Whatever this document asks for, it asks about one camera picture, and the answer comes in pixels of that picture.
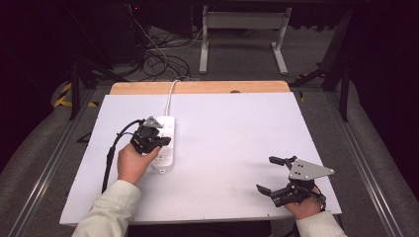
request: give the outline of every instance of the white table surface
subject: white table surface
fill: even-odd
[[[133,120],[163,116],[166,101],[166,95],[105,98],[60,224],[77,224],[101,194],[116,134]],[[322,165],[293,93],[175,94],[169,115],[176,118],[174,169],[165,175],[147,170],[132,224],[288,217],[256,189],[275,191],[289,182],[287,167],[271,164],[269,156],[295,155]],[[129,140],[125,135],[117,151]],[[117,179],[117,156],[109,185]],[[328,178],[316,184],[327,196],[327,209],[341,213]]]

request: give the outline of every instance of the hand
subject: hand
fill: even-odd
[[[319,190],[317,188],[314,188],[313,191],[319,194]],[[301,203],[288,203],[284,206],[293,214],[296,220],[315,215],[321,210],[320,203],[313,197],[306,198]]]
[[[132,144],[126,145],[118,156],[118,179],[136,186],[148,165],[157,157],[159,150],[160,147],[157,146],[150,153],[142,156],[136,152]]]

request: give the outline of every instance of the person's arm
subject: person's arm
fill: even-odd
[[[118,180],[95,201],[73,236],[124,236],[139,201],[140,191],[136,184],[158,151],[159,147],[156,147],[141,156],[131,144],[122,149],[118,158]]]
[[[321,211],[320,204],[312,197],[302,203],[285,205],[295,217],[301,237],[343,237],[346,236],[330,211]]]

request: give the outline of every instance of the white power strip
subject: white power strip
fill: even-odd
[[[170,137],[170,143],[161,147],[157,157],[151,162],[154,171],[161,175],[173,169],[174,166],[174,143],[175,143],[175,118],[171,116],[159,117],[156,119],[163,128],[158,128],[160,132],[158,136]]]

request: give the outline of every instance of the black mount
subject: black mount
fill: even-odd
[[[334,173],[333,170],[298,160],[295,156],[286,159],[271,156],[269,161],[276,165],[286,165],[290,170],[290,182],[285,188],[273,192],[270,189],[256,185],[256,188],[262,195],[270,197],[276,207],[288,203],[301,203],[306,198],[312,197],[320,203],[323,210],[325,209],[326,197],[320,190],[318,190],[319,194],[313,191],[314,187],[316,187],[314,179],[332,175]]]
[[[159,133],[157,128],[162,128],[162,125],[154,117],[143,119],[140,122],[138,130],[133,133],[130,140],[136,152],[139,154],[150,153],[155,147],[162,147],[170,143],[170,137],[157,136]]]

